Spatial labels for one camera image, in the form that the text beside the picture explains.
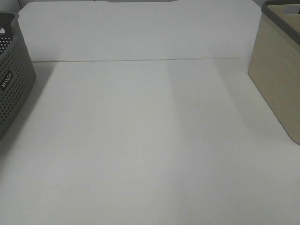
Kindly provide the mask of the beige bin with grey rim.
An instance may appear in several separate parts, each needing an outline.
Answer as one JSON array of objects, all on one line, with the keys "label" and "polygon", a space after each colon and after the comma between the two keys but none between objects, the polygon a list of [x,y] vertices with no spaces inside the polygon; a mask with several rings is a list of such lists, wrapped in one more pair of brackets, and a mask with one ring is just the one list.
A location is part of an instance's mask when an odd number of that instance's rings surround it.
[{"label": "beige bin with grey rim", "polygon": [[267,0],[255,38],[248,75],[288,136],[300,142],[300,14],[285,8],[298,0]]}]

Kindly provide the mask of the grey perforated plastic basket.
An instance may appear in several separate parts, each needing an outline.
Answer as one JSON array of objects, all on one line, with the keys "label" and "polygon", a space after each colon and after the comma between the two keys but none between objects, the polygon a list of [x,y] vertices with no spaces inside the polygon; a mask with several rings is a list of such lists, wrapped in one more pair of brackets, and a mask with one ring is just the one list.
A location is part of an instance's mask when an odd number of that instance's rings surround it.
[{"label": "grey perforated plastic basket", "polygon": [[0,13],[0,137],[12,126],[36,80],[15,12]]}]

